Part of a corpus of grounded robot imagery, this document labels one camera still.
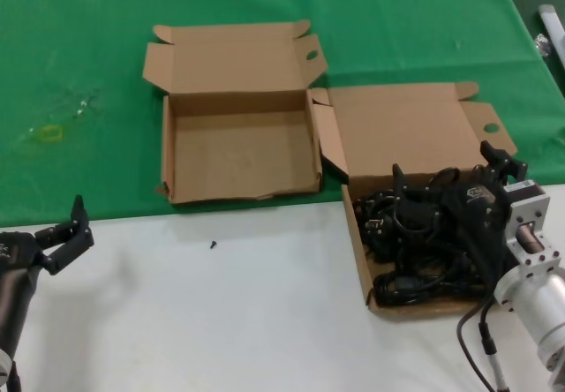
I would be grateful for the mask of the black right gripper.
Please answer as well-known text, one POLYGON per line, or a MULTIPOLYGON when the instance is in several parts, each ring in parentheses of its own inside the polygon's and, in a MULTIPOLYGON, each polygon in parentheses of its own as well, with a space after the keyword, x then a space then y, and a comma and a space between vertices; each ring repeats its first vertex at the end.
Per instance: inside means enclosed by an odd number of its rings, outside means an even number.
POLYGON ((443 169, 434 175, 433 194, 421 187, 410 188, 398 164, 392 166, 395 204, 394 221, 400 230, 447 230, 470 255, 485 283, 492 291, 504 265, 502 230, 507 210, 502 205, 502 189, 512 177, 526 179, 528 164, 506 150, 480 143, 486 167, 476 167, 469 177, 458 168, 443 169))

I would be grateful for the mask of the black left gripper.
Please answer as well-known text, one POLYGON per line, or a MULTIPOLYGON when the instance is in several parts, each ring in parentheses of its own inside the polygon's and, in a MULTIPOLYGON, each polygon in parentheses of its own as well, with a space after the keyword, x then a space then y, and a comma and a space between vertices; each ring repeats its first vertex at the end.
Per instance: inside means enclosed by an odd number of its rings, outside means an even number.
POLYGON ((1 350, 15 353, 36 291, 43 249, 43 267, 56 275, 94 245, 89 218, 81 195, 72 205, 70 219, 33 233, 1 234, 1 350))

